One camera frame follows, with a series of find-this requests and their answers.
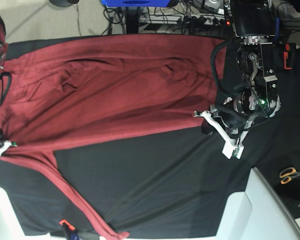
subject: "red clip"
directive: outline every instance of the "red clip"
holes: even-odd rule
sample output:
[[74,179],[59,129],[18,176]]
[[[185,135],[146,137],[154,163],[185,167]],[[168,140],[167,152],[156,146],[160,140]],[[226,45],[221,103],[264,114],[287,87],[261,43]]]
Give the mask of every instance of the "red clip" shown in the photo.
[[59,222],[59,224],[62,226],[63,224],[66,224],[68,227],[69,227],[69,229],[71,230],[71,231],[74,231],[74,230],[76,230],[76,228],[74,227],[74,226],[72,226],[67,220],[65,220],[65,219],[63,219],[63,220],[61,220],[60,222]]
[[292,67],[287,67],[288,52],[283,52],[284,69],[291,70]]

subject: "scissors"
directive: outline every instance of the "scissors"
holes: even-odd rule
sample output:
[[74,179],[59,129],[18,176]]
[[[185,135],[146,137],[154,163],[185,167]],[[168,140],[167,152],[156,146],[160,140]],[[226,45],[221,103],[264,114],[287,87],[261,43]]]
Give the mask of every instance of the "scissors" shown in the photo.
[[293,179],[300,177],[300,171],[297,171],[294,167],[288,167],[280,173],[280,183],[287,184]]

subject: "blue box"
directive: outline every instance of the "blue box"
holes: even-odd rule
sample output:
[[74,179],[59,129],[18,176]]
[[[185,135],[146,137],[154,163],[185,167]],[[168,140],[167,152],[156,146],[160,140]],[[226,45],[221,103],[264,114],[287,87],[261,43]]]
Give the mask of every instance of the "blue box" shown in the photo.
[[173,7],[178,0],[101,0],[109,8],[115,7]]

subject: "black cloth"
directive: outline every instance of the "black cloth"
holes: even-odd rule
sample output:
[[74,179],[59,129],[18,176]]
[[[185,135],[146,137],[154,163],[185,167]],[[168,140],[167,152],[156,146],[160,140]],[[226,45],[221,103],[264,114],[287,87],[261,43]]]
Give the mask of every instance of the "black cloth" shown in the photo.
[[[29,44],[34,50],[49,41]],[[237,50],[227,49],[226,88],[241,80]],[[13,44],[9,52],[18,57]],[[117,232],[129,231],[131,238],[214,236],[228,196],[245,190],[254,166],[298,218],[300,179],[281,186],[278,173],[290,166],[300,170],[300,49],[293,70],[283,69],[280,49],[275,63],[282,107],[274,119],[250,131],[240,160],[223,156],[218,134],[205,136],[196,127],[57,151],[58,168]],[[224,98],[218,93],[216,101]],[[93,232],[83,213],[38,172],[0,161],[0,187],[26,235],[59,231],[61,219]]]

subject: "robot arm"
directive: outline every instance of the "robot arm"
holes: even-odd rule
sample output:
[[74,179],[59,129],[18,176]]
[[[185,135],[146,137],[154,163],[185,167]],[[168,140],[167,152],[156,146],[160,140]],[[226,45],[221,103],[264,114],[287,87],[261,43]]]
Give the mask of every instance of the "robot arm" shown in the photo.
[[255,119],[266,121],[281,107],[270,40],[275,35],[270,7],[271,0],[224,0],[225,18],[241,39],[236,60],[242,72],[242,87],[223,105],[211,105],[210,111],[196,111],[194,116],[205,118],[206,133],[217,131],[222,136],[222,152],[229,159],[241,158],[243,140]]

